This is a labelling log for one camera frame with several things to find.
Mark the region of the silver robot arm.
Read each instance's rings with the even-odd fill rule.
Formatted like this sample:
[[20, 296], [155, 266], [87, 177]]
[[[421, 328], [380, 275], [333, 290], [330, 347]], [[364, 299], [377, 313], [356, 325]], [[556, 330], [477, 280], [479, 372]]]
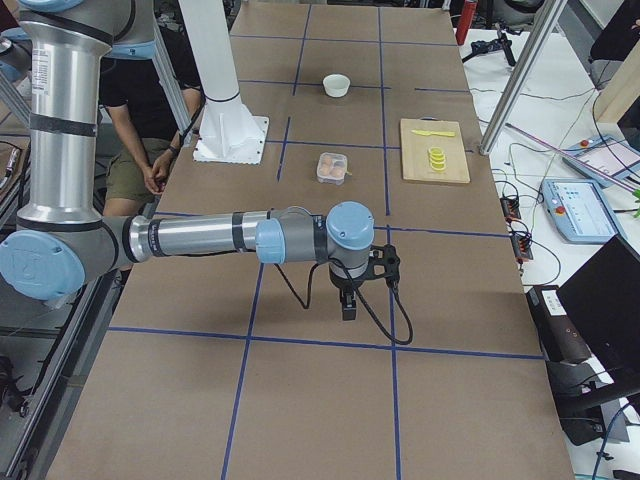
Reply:
[[1, 244], [1, 274], [42, 301], [72, 294], [153, 257], [253, 252], [264, 264], [327, 264], [342, 294], [372, 278], [374, 219], [347, 201], [327, 215], [300, 207], [186, 219], [103, 217], [94, 208], [100, 62], [155, 52], [149, 1], [24, 1], [32, 50], [30, 199]]

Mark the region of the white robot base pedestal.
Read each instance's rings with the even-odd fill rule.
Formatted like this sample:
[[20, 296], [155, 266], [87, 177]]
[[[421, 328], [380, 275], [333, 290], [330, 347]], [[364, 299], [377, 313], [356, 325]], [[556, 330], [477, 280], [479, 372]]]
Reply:
[[269, 119], [252, 115], [242, 101], [223, 3], [179, 5], [205, 98], [194, 159], [257, 165]]

